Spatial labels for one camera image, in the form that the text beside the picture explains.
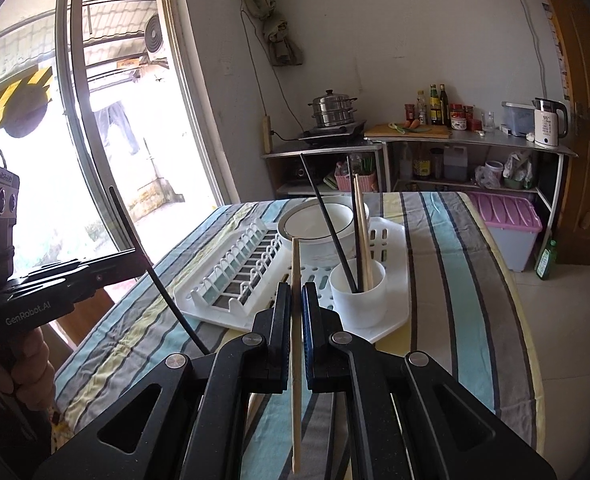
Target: human hand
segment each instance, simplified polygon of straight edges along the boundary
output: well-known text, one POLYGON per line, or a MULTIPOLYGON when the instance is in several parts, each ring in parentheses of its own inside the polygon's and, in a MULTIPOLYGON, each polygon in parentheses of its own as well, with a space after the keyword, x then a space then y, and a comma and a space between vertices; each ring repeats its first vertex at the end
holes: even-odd
POLYGON ((55 371, 49 362, 49 348, 42 330, 36 328, 16 336, 9 343, 17 361, 10 374, 0 365, 0 392, 12 394, 15 381, 18 384, 16 397, 20 402, 32 411, 45 410, 55 395, 55 371))

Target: white cup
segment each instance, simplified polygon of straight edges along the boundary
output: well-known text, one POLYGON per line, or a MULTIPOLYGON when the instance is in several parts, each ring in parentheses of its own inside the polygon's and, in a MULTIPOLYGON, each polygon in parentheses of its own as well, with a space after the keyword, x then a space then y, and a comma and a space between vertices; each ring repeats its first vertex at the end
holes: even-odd
MULTIPOLYGON (((377 260, 369 260, 373 270, 373 288, 358 294, 351 293, 344 269, 335 267, 329 277, 333 292, 334 311, 342 319, 344 330, 352 328, 368 328, 379 323, 387 309, 386 269, 377 260)), ((353 276, 356 276, 357 260, 348 260, 353 276)))

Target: cutting board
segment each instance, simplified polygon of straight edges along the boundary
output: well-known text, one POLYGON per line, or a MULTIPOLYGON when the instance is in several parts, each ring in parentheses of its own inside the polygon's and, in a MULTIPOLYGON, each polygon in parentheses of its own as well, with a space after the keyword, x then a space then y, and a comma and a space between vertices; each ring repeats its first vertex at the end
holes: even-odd
POLYGON ((424 139, 450 139, 450 130, 446 126, 426 126, 422 124, 420 128, 430 128, 427 132, 408 132, 401 134, 393 128, 389 128, 388 124, 376 124, 366 132, 364 137, 399 137, 400 139, 407 139, 409 137, 422 137, 424 139))

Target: screw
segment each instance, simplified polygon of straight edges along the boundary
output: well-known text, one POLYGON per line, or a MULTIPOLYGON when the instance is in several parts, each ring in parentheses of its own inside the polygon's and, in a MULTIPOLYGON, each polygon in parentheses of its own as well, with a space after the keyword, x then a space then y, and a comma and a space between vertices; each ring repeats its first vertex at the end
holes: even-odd
POLYGON ((424 352, 413 352, 408 356, 408 360, 415 366, 425 366, 428 364, 428 355, 424 352))
POLYGON ((246 346, 257 346, 262 343, 262 336, 255 332, 249 332, 242 336, 242 343, 246 346))
POLYGON ((171 354, 166 358, 165 363, 169 368, 181 368, 186 364, 186 357, 182 354, 171 354))
POLYGON ((348 345, 353 340, 353 336, 348 332, 335 332, 331 339, 338 345, 348 345))

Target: white bowl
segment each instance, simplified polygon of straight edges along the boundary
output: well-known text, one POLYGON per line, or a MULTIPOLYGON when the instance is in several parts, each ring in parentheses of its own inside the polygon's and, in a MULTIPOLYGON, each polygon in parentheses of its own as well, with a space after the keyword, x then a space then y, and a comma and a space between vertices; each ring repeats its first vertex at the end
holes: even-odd
MULTIPOLYGON (((355 256, 355 234, 353 230, 353 210, 350 196, 323 197, 328 216, 337 232, 340 245, 346 258, 355 256)), ((369 218, 368 206, 365 205, 369 218)), ((333 238, 316 198, 288 210, 278 221, 277 232, 281 241, 289 249, 293 237, 299 238, 299 259, 304 265, 334 267, 339 264, 333 238)))
MULTIPOLYGON (((328 203, 326 211, 338 236, 353 223, 353 210, 350 207, 328 203)), ((291 239, 299 238, 301 242, 322 240, 331 235, 322 209, 316 203, 293 213, 284 224, 284 232, 291 239)))

